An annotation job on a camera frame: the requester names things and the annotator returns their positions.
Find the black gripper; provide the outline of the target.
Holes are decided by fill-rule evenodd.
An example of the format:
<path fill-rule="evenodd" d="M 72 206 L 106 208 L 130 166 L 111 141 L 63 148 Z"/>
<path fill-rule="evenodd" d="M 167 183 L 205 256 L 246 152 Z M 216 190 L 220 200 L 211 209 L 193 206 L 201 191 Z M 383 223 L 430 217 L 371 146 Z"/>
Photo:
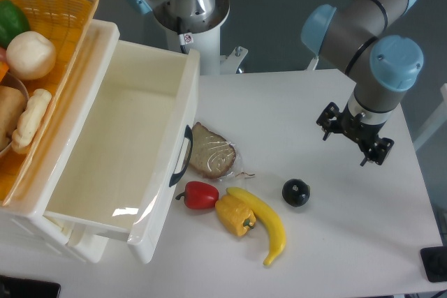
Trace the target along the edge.
<path fill-rule="evenodd" d="M 355 142 L 364 154 L 360 162 L 362 167 L 366 163 L 382 165 L 395 143 L 390 138 L 379 137 L 381 123 L 374 119 L 370 111 L 362 108 L 352 112 L 349 105 L 346 105 L 339 111 L 338 106 L 331 102 L 322 111 L 316 123 L 323 131 L 323 141 L 331 134 L 341 133 Z"/>

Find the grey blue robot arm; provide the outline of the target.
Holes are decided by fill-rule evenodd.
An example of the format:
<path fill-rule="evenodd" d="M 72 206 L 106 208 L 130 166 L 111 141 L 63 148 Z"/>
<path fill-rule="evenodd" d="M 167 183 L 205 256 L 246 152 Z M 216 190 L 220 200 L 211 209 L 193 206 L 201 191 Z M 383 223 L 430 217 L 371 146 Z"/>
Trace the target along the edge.
<path fill-rule="evenodd" d="M 382 165 L 394 142 L 379 132 L 424 64 L 421 48 L 410 38 L 384 36 L 417 0 L 351 0 L 337 9 L 325 4 L 307 18 L 301 41 L 355 82 L 344 109 L 329 103 L 316 123 L 324 135 L 342 134 L 355 142 L 363 161 Z"/>

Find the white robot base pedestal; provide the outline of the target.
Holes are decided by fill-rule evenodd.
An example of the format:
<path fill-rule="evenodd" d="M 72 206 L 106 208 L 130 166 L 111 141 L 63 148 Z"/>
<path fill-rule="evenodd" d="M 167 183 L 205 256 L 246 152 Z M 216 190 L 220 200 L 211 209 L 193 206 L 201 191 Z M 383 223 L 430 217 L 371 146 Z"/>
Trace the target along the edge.
<path fill-rule="evenodd" d="M 127 0 L 141 15 L 151 13 L 164 30 L 168 49 L 200 53 L 201 75 L 241 73 L 247 49 L 221 53 L 221 26 L 230 13 L 229 0 Z"/>

